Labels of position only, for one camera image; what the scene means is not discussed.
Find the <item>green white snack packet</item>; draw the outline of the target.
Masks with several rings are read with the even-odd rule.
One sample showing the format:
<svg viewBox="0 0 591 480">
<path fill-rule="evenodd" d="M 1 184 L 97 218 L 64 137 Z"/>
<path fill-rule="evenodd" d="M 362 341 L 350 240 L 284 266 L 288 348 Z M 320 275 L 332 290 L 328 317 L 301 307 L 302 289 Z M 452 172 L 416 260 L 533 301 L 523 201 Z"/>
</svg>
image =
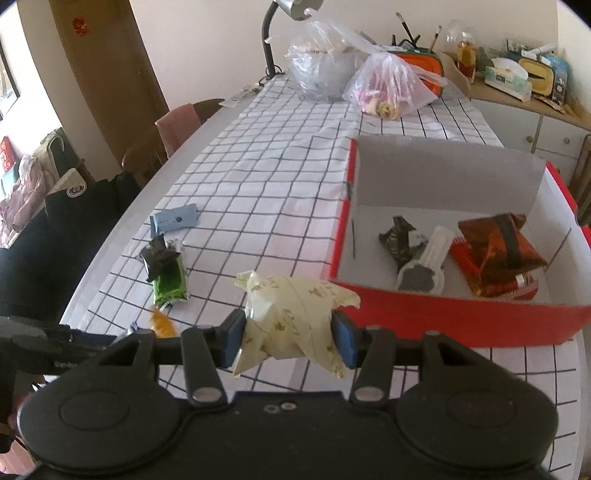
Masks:
<svg viewBox="0 0 591 480">
<path fill-rule="evenodd" d="M 153 303 L 157 308 L 170 306 L 178 302 L 186 302 L 189 294 L 186 284 L 186 271 L 183 263 L 183 247 L 179 240 L 167 243 L 178 256 L 170 264 L 166 265 L 152 283 Z"/>
</svg>

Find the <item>cream patterned snack packet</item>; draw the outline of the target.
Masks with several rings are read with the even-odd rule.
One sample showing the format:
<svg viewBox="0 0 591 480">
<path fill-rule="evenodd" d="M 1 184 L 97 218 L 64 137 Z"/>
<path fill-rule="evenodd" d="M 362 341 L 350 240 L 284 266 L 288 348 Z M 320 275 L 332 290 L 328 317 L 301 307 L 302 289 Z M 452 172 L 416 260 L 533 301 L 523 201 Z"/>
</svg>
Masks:
<svg viewBox="0 0 591 480">
<path fill-rule="evenodd" d="M 332 337 L 332 312 L 359 308 L 360 296 L 329 281 L 239 273 L 235 286 L 246 292 L 246 325 L 233 374 L 270 358 L 308 358 L 338 378 L 346 373 Z"/>
</svg>

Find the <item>black snack packet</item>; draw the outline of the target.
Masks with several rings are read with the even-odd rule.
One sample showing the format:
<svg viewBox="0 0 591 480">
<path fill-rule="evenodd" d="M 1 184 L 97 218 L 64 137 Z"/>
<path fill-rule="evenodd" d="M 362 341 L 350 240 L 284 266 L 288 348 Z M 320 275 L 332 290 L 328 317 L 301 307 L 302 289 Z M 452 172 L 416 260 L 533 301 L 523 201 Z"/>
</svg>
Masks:
<svg viewBox="0 0 591 480">
<path fill-rule="evenodd" d="M 138 258 L 143 263 L 146 281 L 154 281 L 158 275 L 180 256 L 174 246 L 169 246 L 163 234 L 155 236 L 140 251 Z"/>
</svg>

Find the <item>light blue snack packet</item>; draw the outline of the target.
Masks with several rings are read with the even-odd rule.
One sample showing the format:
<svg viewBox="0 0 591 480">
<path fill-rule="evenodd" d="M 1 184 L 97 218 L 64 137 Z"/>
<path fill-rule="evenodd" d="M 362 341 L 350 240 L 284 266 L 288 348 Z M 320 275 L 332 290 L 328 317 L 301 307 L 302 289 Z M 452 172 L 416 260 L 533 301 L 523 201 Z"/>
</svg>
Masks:
<svg viewBox="0 0 591 480">
<path fill-rule="evenodd" d="M 154 238 L 167 232 L 195 227 L 198 223 L 197 205 L 189 204 L 166 209 L 150 216 L 150 234 Z"/>
</svg>

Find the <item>orange candy wrapper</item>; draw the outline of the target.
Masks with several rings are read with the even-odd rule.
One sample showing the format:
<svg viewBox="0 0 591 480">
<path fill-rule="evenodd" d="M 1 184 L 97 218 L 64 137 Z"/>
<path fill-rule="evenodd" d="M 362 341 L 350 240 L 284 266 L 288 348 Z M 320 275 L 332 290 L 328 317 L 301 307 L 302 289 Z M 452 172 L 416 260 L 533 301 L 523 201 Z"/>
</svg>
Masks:
<svg viewBox="0 0 591 480">
<path fill-rule="evenodd" d="M 150 309 L 149 326 L 159 339 L 170 339 L 178 336 L 171 319 L 155 306 Z"/>
</svg>

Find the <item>white grey snack packet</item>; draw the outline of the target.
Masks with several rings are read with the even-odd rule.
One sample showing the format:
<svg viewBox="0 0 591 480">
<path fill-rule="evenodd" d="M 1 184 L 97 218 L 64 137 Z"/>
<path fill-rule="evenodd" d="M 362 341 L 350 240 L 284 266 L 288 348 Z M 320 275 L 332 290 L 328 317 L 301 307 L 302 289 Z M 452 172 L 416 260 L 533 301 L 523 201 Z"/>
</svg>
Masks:
<svg viewBox="0 0 591 480">
<path fill-rule="evenodd" d="M 422 255 L 401 269 L 396 290 L 440 295 L 445 286 L 443 264 L 454 239 L 451 230 L 437 226 Z"/>
</svg>

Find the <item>dark brown snack packet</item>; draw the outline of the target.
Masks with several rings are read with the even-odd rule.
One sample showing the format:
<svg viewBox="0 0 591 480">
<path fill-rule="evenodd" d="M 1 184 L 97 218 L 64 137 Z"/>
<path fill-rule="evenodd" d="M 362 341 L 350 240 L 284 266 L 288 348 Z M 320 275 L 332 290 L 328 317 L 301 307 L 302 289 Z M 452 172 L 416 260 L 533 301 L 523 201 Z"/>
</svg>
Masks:
<svg viewBox="0 0 591 480">
<path fill-rule="evenodd" d="M 379 240 L 393 257 L 398 270 L 419 258 L 428 244 L 427 237 L 403 216 L 394 216 L 393 226 L 381 233 Z"/>
</svg>

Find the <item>wooden chair with pink cloth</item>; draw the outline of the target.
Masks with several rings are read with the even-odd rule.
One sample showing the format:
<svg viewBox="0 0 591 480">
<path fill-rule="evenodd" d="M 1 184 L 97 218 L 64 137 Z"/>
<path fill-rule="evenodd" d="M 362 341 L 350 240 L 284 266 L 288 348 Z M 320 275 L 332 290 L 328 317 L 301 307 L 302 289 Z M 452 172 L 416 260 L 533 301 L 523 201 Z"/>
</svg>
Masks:
<svg viewBox="0 0 591 480">
<path fill-rule="evenodd" d="M 170 110 L 126 150 L 121 160 L 123 171 L 140 188 L 145 187 L 192 134 L 221 110 L 222 102 L 213 98 Z"/>
</svg>

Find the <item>pink clear snack bag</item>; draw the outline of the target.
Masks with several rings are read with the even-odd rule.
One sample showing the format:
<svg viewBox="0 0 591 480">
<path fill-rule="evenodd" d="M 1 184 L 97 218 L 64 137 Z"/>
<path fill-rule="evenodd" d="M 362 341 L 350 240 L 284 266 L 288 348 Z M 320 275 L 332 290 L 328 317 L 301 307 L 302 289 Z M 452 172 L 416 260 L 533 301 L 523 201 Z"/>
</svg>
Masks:
<svg viewBox="0 0 591 480">
<path fill-rule="evenodd" d="M 440 73 L 383 51 L 370 55 L 353 74 L 342 99 L 363 114 L 398 120 L 435 102 L 447 84 Z"/>
</svg>

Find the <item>white sideboard cabinet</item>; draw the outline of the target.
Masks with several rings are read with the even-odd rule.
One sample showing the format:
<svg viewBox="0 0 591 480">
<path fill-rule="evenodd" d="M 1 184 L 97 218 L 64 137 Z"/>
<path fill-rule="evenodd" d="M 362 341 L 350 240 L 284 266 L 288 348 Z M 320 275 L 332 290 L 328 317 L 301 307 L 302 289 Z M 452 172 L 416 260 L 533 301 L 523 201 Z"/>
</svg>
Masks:
<svg viewBox="0 0 591 480">
<path fill-rule="evenodd" d="M 589 121 L 536 99 L 522 102 L 482 81 L 470 86 L 468 97 L 505 147 L 535 154 L 571 181 L 590 134 Z"/>
</svg>

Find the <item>orange lidded container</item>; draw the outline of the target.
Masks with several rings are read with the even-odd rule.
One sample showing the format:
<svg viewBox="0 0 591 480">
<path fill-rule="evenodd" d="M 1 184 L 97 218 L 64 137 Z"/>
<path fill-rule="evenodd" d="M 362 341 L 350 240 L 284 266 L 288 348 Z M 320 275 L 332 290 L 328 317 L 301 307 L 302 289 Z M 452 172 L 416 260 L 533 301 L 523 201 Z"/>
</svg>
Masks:
<svg viewBox="0 0 591 480">
<path fill-rule="evenodd" d="M 444 67 L 440 58 L 434 53 L 424 53 L 421 51 L 399 51 L 396 55 L 414 67 L 418 67 L 426 72 L 445 77 Z M 427 77 L 421 76 L 423 83 L 438 97 L 442 96 L 443 86 L 434 83 Z"/>
</svg>

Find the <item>tissue box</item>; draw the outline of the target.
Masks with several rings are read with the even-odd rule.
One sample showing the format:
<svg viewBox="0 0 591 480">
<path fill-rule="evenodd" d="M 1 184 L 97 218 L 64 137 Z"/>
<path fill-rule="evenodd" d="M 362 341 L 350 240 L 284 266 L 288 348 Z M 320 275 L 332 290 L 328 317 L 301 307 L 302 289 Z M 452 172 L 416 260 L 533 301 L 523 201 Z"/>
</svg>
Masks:
<svg viewBox="0 0 591 480">
<path fill-rule="evenodd" d="M 492 66 L 485 69 L 485 83 L 522 102 L 531 100 L 533 85 L 528 72 L 516 61 L 508 58 L 494 58 Z"/>
</svg>

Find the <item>amber glass jar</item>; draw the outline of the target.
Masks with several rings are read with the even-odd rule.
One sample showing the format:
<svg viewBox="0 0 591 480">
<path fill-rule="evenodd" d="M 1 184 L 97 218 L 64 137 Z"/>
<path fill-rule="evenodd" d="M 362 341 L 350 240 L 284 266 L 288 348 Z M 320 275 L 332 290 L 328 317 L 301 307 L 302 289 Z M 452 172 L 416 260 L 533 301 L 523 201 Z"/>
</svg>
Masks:
<svg viewBox="0 0 591 480">
<path fill-rule="evenodd" d="M 457 44 L 457 67 L 473 83 L 476 76 L 477 51 L 474 37 L 470 32 L 463 32 Z"/>
</svg>

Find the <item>yellow tissue holder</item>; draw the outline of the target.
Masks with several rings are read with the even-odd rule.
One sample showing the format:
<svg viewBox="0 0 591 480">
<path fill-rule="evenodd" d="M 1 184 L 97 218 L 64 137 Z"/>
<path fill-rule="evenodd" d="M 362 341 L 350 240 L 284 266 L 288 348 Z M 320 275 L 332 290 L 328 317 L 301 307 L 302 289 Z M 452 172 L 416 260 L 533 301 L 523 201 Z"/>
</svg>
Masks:
<svg viewBox="0 0 591 480">
<path fill-rule="evenodd" d="M 528 73 L 528 81 L 532 84 L 532 92 L 544 97 L 552 94 L 554 71 L 551 67 L 529 58 L 522 57 L 519 65 Z"/>
</svg>

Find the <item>grey desk lamp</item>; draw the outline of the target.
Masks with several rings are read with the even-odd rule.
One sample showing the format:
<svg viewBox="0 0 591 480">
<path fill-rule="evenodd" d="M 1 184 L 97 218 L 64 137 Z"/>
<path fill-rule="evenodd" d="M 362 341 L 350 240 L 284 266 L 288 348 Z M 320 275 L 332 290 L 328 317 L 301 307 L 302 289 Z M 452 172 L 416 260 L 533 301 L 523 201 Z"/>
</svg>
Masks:
<svg viewBox="0 0 591 480">
<path fill-rule="evenodd" d="M 307 20 L 310 18 L 307 11 L 310 9 L 318 11 L 322 8 L 322 4 L 324 4 L 324 0 L 277 0 L 270 2 L 263 18 L 262 32 L 260 33 L 263 42 L 264 62 L 266 62 L 266 80 L 273 79 L 281 72 L 273 56 L 273 45 L 271 45 L 273 40 L 287 38 L 294 31 L 294 22 Z M 287 20 L 280 20 L 279 25 L 273 26 L 273 19 L 280 11 L 284 16 L 290 18 L 290 23 L 287 23 Z"/>
</svg>

